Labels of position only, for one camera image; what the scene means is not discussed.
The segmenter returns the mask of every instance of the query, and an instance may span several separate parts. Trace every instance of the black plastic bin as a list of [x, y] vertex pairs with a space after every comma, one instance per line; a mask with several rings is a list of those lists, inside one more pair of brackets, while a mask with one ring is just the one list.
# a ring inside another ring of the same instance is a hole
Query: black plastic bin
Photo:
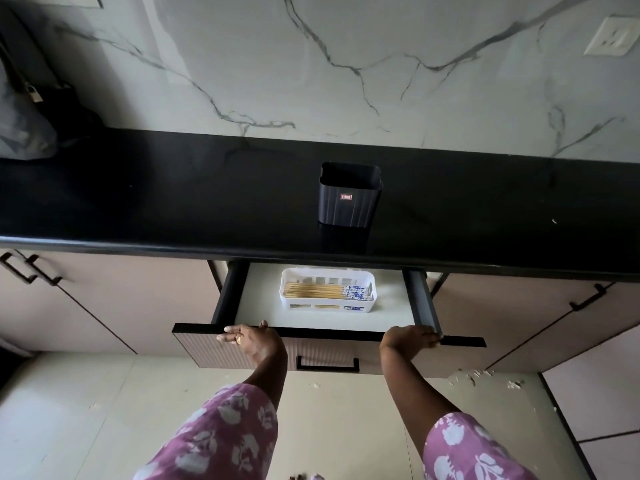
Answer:
[[318, 220], [334, 226], [368, 227], [381, 192], [379, 167], [325, 162], [320, 170]]

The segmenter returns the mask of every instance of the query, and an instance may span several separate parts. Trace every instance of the black granite countertop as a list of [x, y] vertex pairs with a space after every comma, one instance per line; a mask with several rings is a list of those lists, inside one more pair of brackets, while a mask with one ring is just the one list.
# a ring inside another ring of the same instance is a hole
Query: black granite countertop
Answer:
[[[324, 161], [376, 164], [369, 231], [321, 226]], [[640, 165], [107, 129], [0, 160], [4, 247], [640, 281]]]

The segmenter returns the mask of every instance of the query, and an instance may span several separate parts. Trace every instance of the white marble backsplash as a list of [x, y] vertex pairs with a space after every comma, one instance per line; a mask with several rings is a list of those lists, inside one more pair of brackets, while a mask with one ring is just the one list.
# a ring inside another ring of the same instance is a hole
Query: white marble backsplash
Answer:
[[640, 162], [640, 0], [101, 1], [17, 6], [111, 127]]

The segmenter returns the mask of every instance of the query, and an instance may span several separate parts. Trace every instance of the tiled floor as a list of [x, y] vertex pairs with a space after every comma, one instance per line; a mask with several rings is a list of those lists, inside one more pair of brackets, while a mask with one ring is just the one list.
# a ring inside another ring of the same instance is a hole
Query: tiled floor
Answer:
[[[0, 395], [1, 477], [129, 480], [220, 386], [246, 375], [184, 358], [41, 355]], [[537, 378], [520, 391], [507, 380], [433, 384], [541, 479], [586, 478]], [[269, 480], [302, 472], [327, 480], [422, 477], [382, 377], [292, 372], [278, 416]]]

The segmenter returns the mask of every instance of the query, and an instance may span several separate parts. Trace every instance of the hand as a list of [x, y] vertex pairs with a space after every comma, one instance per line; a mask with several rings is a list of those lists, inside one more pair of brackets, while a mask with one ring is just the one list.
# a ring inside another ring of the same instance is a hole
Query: hand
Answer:
[[233, 342], [240, 346], [254, 365], [260, 364], [268, 357], [287, 357], [282, 339], [278, 333], [269, 328], [265, 320], [258, 327], [249, 325], [229, 325], [225, 327], [226, 333], [217, 336], [220, 342]]
[[382, 337], [380, 353], [386, 349], [393, 349], [411, 361], [422, 349], [432, 349], [439, 345], [440, 336], [430, 326], [395, 326], [387, 330], [385, 336]]

